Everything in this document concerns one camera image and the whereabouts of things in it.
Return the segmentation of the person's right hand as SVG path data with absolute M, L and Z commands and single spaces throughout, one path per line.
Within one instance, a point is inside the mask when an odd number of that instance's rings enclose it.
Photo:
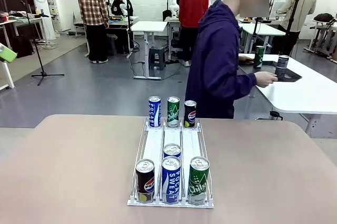
M 256 77 L 256 85 L 258 87 L 265 88 L 278 81 L 277 76 L 270 72 L 256 72 L 254 75 Z

